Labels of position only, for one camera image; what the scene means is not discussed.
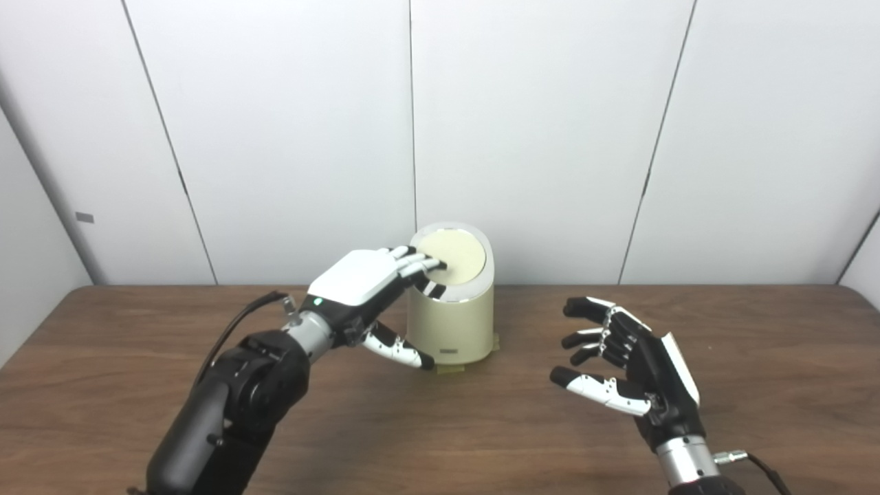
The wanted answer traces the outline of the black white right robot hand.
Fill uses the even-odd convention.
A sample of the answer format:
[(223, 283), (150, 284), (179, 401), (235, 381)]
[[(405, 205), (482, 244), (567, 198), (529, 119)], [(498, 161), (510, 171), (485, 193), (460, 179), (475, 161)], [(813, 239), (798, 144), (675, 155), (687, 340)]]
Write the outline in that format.
[(674, 439), (706, 437), (700, 392), (674, 335), (659, 335), (625, 307), (588, 296), (566, 300), (562, 313), (594, 327), (560, 344), (575, 350), (550, 380), (560, 388), (634, 417), (651, 451)]

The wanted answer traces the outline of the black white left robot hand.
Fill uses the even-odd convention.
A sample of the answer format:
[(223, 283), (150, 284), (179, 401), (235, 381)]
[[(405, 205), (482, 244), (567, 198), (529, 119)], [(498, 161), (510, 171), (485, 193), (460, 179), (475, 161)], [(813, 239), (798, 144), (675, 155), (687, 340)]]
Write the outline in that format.
[(289, 335), (311, 363), (340, 346), (364, 346), (388, 360), (430, 371), (436, 366), (434, 358), (378, 318), (406, 289), (446, 267), (411, 245), (353, 250), (310, 284), (300, 322), (290, 324)]

